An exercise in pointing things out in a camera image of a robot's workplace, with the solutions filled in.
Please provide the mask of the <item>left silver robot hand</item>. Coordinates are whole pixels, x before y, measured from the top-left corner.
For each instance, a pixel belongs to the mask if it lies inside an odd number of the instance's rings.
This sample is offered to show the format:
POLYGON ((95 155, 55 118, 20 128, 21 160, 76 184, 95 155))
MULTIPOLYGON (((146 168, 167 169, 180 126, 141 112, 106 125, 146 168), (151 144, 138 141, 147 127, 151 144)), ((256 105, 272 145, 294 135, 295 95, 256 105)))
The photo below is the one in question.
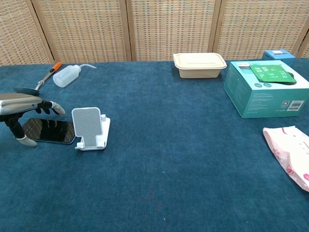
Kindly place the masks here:
POLYGON ((19 118, 28 111, 36 111, 40 114, 44 111, 50 114, 50 109, 57 115, 65 114, 65 110, 56 102, 44 101, 42 98, 23 93, 2 93, 0 95, 0 121, 13 133, 16 140, 26 146, 37 146, 37 143, 28 138, 22 126, 18 122, 19 118))

